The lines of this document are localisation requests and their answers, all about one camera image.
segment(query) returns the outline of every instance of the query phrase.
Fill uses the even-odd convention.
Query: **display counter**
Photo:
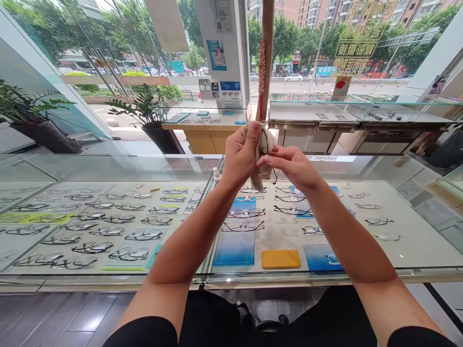
[[[463,280],[463,218],[415,160],[313,156],[315,168],[407,282]],[[176,228],[214,189],[221,156],[0,157],[0,290],[134,290]],[[246,183],[192,289],[349,283],[305,198],[275,172]],[[291,251],[291,268],[268,251]]]
[[[331,154],[337,143],[348,154],[404,154],[426,132],[443,133],[463,103],[435,98],[397,102],[395,96],[272,93],[269,121],[280,129],[279,144],[308,154]]]
[[[201,102],[198,99],[170,101],[169,119],[163,123],[163,128],[183,130],[192,153],[225,154],[227,137],[245,125],[250,114],[250,105],[243,109],[237,102]]]

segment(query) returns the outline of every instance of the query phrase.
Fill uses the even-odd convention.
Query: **potted plant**
[[[144,83],[140,86],[138,97],[131,105],[118,99],[112,99],[105,104],[120,109],[112,108],[108,112],[109,114],[126,114],[136,120],[135,123],[132,123],[133,126],[141,124],[141,130],[148,135],[162,153],[180,154],[172,134],[162,127],[162,123],[167,120],[169,108],[166,107],[166,99],[158,87],[148,86]]]
[[[68,138],[49,118],[50,110],[68,109],[63,104],[75,104],[61,99],[44,100],[56,94],[61,95],[58,91],[47,91],[43,95],[30,96],[22,88],[0,80],[0,114],[8,119],[11,128],[53,153],[81,153],[82,147],[77,141]]]

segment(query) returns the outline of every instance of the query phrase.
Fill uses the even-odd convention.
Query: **glass countertop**
[[[436,185],[446,189],[440,175],[403,157],[309,159],[400,276],[463,280],[463,217],[436,193]],[[224,160],[0,156],[0,277],[24,285],[78,286],[82,276],[85,285],[139,285],[165,241],[214,188],[212,168],[221,170]],[[306,198],[282,172],[272,173],[276,178],[276,185],[264,182],[264,193],[249,182],[241,188],[193,283],[349,282]],[[238,210],[247,217],[236,218]],[[293,268],[263,264],[262,252],[278,250],[293,250],[299,261]]]

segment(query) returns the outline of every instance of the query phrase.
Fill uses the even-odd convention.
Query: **fence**
[[[289,77],[270,77],[270,83],[282,83],[282,84],[310,84],[314,85],[334,85],[336,81],[335,78],[321,78],[321,77],[303,77],[299,79],[289,78]],[[251,77],[251,82],[259,82],[259,77]],[[351,84],[355,85],[386,85],[386,86],[396,86],[402,87],[406,86],[410,80],[393,80],[393,79],[352,79]]]

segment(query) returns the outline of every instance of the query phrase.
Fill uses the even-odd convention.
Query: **green leaves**
[[[259,58],[260,42],[262,41],[262,27],[256,17],[247,19],[249,39],[249,66],[252,65],[254,57]]]
[[[166,99],[158,87],[143,84],[140,86],[140,94],[131,105],[119,99],[105,102],[106,105],[117,107],[110,109],[109,114],[127,114],[140,123],[146,129],[158,128],[166,120],[169,108],[166,107]]]
[[[34,124],[48,120],[48,111],[74,102],[62,99],[44,100],[50,95],[61,95],[59,91],[49,90],[43,94],[28,95],[22,88],[12,87],[0,80],[0,113],[14,124]]]

